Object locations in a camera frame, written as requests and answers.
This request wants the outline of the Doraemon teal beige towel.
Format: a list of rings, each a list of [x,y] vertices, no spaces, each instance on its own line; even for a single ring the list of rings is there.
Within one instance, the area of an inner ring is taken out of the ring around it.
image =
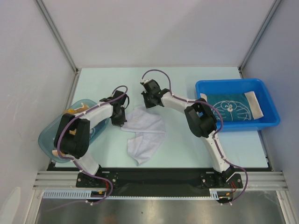
[[[212,105],[217,120],[224,122],[252,121],[264,117],[254,91],[237,94],[204,94],[200,97]]]

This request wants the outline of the lavender white cloth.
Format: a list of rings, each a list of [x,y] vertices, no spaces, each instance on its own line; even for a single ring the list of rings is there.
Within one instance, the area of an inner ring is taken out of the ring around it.
[[[148,112],[144,106],[136,107],[127,115],[121,130],[135,133],[135,137],[128,140],[127,153],[138,166],[152,158],[166,137],[163,118]]]

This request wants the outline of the orange brown towel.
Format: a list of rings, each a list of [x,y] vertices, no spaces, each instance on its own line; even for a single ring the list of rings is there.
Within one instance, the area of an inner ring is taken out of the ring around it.
[[[78,107],[76,109],[72,109],[72,108],[69,108],[67,110],[65,110],[63,112],[63,115],[66,114],[66,113],[69,113],[69,114],[76,114],[76,113],[80,113],[80,112],[84,112],[86,111],[87,109],[89,109],[90,107],[87,105],[87,104],[84,104],[84,103],[81,103],[81,107]],[[76,134],[76,129],[74,131],[70,130],[69,133],[72,134],[72,135],[75,135]],[[56,157],[59,157],[58,156],[58,151],[57,150],[52,150],[52,154]]]

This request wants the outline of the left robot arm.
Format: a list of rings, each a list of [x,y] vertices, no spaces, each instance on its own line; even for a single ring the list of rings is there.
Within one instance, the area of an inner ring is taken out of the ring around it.
[[[90,130],[106,119],[122,127],[127,122],[126,102],[129,102],[128,95],[115,90],[111,97],[102,99],[92,108],[75,114],[67,112],[61,117],[54,140],[57,155],[72,160],[81,172],[88,174],[86,181],[93,187],[101,185],[103,175],[98,172],[100,165],[88,152]]]

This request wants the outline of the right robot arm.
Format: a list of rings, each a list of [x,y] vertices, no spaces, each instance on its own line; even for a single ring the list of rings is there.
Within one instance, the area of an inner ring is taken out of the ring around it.
[[[144,87],[142,96],[146,108],[161,106],[185,115],[190,131],[194,136],[201,138],[210,153],[215,183],[219,187],[227,187],[235,175],[235,168],[227,162],[217,134],[217,119],[207,102],[202,98],[197,101],[179,99],[171,94],[169,89],[162,90],[153,79],[142,80],[141,85]]]

